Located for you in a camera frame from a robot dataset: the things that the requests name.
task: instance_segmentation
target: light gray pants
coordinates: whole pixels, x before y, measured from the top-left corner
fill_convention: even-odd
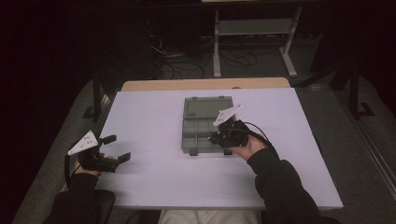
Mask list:
[[[162,210],[159,224],[261,224],[260,210]]]

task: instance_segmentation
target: gray carpet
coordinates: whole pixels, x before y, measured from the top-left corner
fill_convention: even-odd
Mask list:
[[[290,78],[290,83],[298,83],[312,76],[308,70],[317,43],[317,39],[296,39],[290,50],[290,57],[299,76]],[[243,69],[221,62],[223,77],[288,77],[278,51],[256,57],[256,64]],[[203,65],[205,59],[210,59],[210,54],[197,63]],[[185,66],[183,67],[187,68],[185,70],[190,69],[190,71],[177,70],[183,78],[198,78],[203,73],[201,68],[191,64],[190,67],[187,64],[180,66]],[[205,66],[205,77],[212,77],[211,66],[211,62]],[[169,78],[172,70],[169,66],[165,66],[163,70],[170,71],[165,72],[164,75]],[[323,215],[335,217],[344,224],[395,223],[396,202],[375,169],[367,147],[361,141],[347,111],[338,100],[337,95],[345,93],[328,90],[328,80],[329,77],[325,77],[315,84],[323,91],[297,90],[308,122],[321,145],[323,158],[345,206],[343,209],[324,212]],[[392,149],[396,146],[395,119],[378,100],[373,87],[364,80],[361,82],[361,100],[369,103],[376,114],[375,117],[363,118],[361,122],[369,130],[381,153],[394,169],[396,157]],[[88,83],[70,109],[69,116],[13,223],[42,223],[50,212],[56,193],[64,185],[64,153],[74,141],[91,128],[92,120],[82,118],[86,107],[91,105],[92,85]],[[115,208],[109,223],[125,223],[131,214],[131,211]]]

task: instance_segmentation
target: hand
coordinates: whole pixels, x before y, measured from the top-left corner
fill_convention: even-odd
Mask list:
[[[94,176],[100,176],[100,175],[101,175],[101,172],[100,172],[100,171],[84,170],[84,169],[81,167],[81,164],[79,164],[78,159],[77,159],[76,162],[75,162],[74,170],[75,170],[75,174],[89,174],[89,175],[94,175]]]
[[[249,135],[248,142],[245,147],[228,147],[227,149],[238,154],[245,161],[247,161],[254,153],[266,147],[267,146],[264,144],[264,142],[260,141],[256,137]]]

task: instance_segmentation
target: gray plastic organizer box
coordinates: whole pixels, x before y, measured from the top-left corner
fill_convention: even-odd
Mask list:
[[[191,97],[184,100],[183,129],[181,148],[184,153],[197,156],[198,153],[223,152],[231,155],[230,150],[211,144],[207,138],[217,132],[213,122],[220,110],[233,107],[231,96]]]

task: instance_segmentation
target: black cable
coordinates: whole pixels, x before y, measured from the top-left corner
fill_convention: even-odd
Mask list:
[[[227,57],[227,56],[226,56],[225,54],[223,54],[223,53],[220,53],[220,52],[219,52],[219,56],[220,56],[220,58],[221,58],[225,63],[227,63],[227,64],[230,65],[231,67],[236,67],[236,68],[247,68],[247,67],[249,67],[248,64],[241,63],[241,62],[238,62],[238,61],[236,61],[236,60],[233,60],[233,59]]]
[[[169,79],[173,79],[175,76],[175,72],[176,72],[175,68],[169,63],[163,63],[163,64],[167,65],[168,67],[170,67],[172,69],[172,76]]]
[[[177,56],[173,56],[171,55],[164,55],[163,57],[165,58],[165,60],[168,63],[191,63],[191,62],[195,62],[196,59],[191,58],[190,55],[188,55],[187,53],[180,53],[180,54],[176,54]],[[183,58],[188,58],[187,61],[181,61],[181,59]]]
[[[169,79],[174,79],[176,75],[179,75],[179,76],[180,76],[180,79],[183,79],[183,76],[181,75],[181,73],[180,73],[179,71],[175,71],[175,72],[173,72],[173,71],[162,71],[162,72],[163,72],[163,73],[171,72],[171,73],[172,73],[172,76],[171,76]]]
[[[253,55],[253,54],[245,53],[245,55],[240,55],[240,54],[236,53],[236,51],[231,51],[230,49],[228,49],[228,52],[229,52],[235,59],[245,59],[245,60],[247,61],[247,65],[248,65],[248,66],[251,66],[251,65],[254,65],[254,64],[257,63],[257,58],[256,58],[256,56]],[[251,57],[253,58],[253,60],[254,60],[253,63],[248,59],[249,56],[251,56]]]
[[[210,39],[209,42],[207,42],[207,43],[201,43],[201,44],[202,44],[201,49],[205,49],[205,48],[214,46],[215,37],[213,37],[213,36],[208,36],[208,37],[209,37],[209,39]]]
[[[66,186],[69,188],[70,187],[70,174],[69,174],[69,165],[70,165],[70,156],[65,155],[64,156],[64,181],[66,182]]]
[[[239,38],[239,45],[240,45],[240,47],[244,47],[244,48],[248,48],[249,49],[249,47],[252,47],[252,46],[249,46],[249,45],[245,45],[243,42],[242,42],[242,38]],[[248,55],[253,55],[253,51],[254,51],[254,48],[252,47],[247,53],[245,53],[247,56]]]
[[[81,167],[81,165],[79,165],[75,171],[73,171],[72,176],[76,173],[76,171],[78,170],[78,168]]]
[[[228,129],[228,131],[234,131],[234,132],[241,132],[241,133],[247,133],[252,135],[253,137],[256,137],[257,139],[259,139],[260,141],[262,141],[271,151],[272,153],[277,157],[278,160],[280,160],[279,155],[277,155],[277,152],[274,148],[274,146],[272,145],[272,143],[266,139],[264,139],[261,135],[251,131],[251,130],[242,130],[242,129]]]
[[[205,68],[211,62],[211,57],[208,57],[208,59],[205,61],[204,65],[200,65],[198,63],[193,63],[194,61],[197,61],[197,60],[188,60],[188,61],[182,61],[182,62],[169,62],[169,61],[166,61],[164,64],[168,65],[173,70],[175,70],[175,68],[179,69],[179,70],[182,70],[182,71],[188,71],[188,72],[201,70],[202,71],[201,78],[205,78]],[[176,66],[175,64],[190,64],[190,65],[195,66],[196,68],[184,68],[184,67],[181,67],[181,66]]]
[[[262,135],[264,135],[265,139],[266,139],[267,141],[269,141],[267,135],[265,135],[265,133],[264,133],[258,126],[254,125],[254,124],[252,124],[252,123],[250,123],[250,122],[244,122],[244,124],[249,124],[249,125],[251,125],[251,126],[257,128],[257,129],[262,133]]]
[[[254,44],[253,46],[262,46],[262,43],[264,43],[264,41],[259,41],[257,44]],[[250,46],[250,45],[245,45],[245,44],[243,44],[242,43],[242,41],[240,41],[240,47],[252,47],[252,46]],[[242,50],[239,50],[239,51],[241,51],[241,52],[243,52],[245,55],[244,56],[234,56],[235,58],[239,58],[239,57],[247,57],[247,56],[258,56],[258,55],[266,55],[266,54],[270,54],[270,53],[272,53],[272,52],[274,52],[275,50],[277,50],[277,49],[279,49],[279,46],[283,46],[284,45],[284,43],[281,43],[281,44],[278,44],[278,45],[276,45],[273,49],[270,49],[270,50],[268,50],[268,51],[265,51],[265,52],[263,52],[263,53],[257,53],[257,52],[255,52],[257,49],[254,49],[254,48],[251,48],[251,50],[249,50],[248,52],[244,52],[244,51],[242,51]]]
[[[243,45],[243,43],[242,43],[242,41],[239,41],[239,46],[238,46],[238,48],[241,48],[241,47],[245,47],[244,45]],[[231,46],[230,44],[226,44],[226,49],[231,53],[231,50],[230,49],[232,49],[232,48],[234,48],[234,46]],[[242,53],[244,53],[245,55],[243,55],[243,56],[240,56],[240,55],[238,55],[238,56],[234,56],[235,58],[237,58],[237,59],[239,59],[239,58],[245,58],[245,57],[247,57],[248,55],[249,55],[249,52],[247,52],[247,53],[245,53],[244,51],[242,51],[241,49],[239,49],[239,51],[241,51]]]
[[[248,56],[252,56],[251,52],[244,52],[241,49],[239,50],[232,50],[232,49],[227,49],[227,51],[235,57],[235,59],[242,59],[242,58],[247,58]]]

